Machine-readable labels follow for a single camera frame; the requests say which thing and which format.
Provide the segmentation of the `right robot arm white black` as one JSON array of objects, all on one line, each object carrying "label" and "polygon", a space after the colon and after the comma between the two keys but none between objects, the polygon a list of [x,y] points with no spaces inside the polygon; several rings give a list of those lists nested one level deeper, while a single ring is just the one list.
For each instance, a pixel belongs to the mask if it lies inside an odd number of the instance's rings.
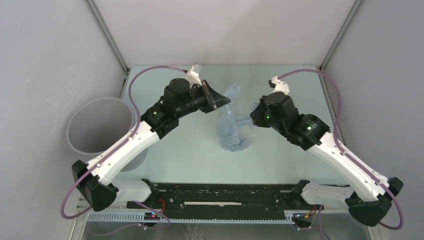
[{"label": "right robot arm white black", "polygon": [[264,95],[250,113],[253,125],[273,128],[291,144],[319,157],[340,176],[347,186],[330,186],[301,180],[292,190],[291,204],[297,209],[323,205],[347,210],[368,227],[381,224],[394,197],[403,187],[397,178],[387,178],[370,168],[348,149],[339,149],[340,142],[330,127],[313,114],[300,114],[290,96],[283,92]]}]

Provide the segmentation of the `light blue plastic trash bag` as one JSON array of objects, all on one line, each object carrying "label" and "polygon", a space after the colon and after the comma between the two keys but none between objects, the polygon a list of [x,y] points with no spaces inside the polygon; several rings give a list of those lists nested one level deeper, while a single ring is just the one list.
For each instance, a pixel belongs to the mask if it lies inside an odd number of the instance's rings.
[{"label": "light blue plastic trash bag", "polygon": [[253,120],[249,115],[237,117],[234,111],[234,100],[239,96],[240,91],[241,87],[238,84],[232,84],[223,94],[230,99],[230,103],[220,109],[216,133],[218,142],[225,151],[240,152],[251,145],[251,140],[241,134],[241,129],[244,126],[252,128]]}]

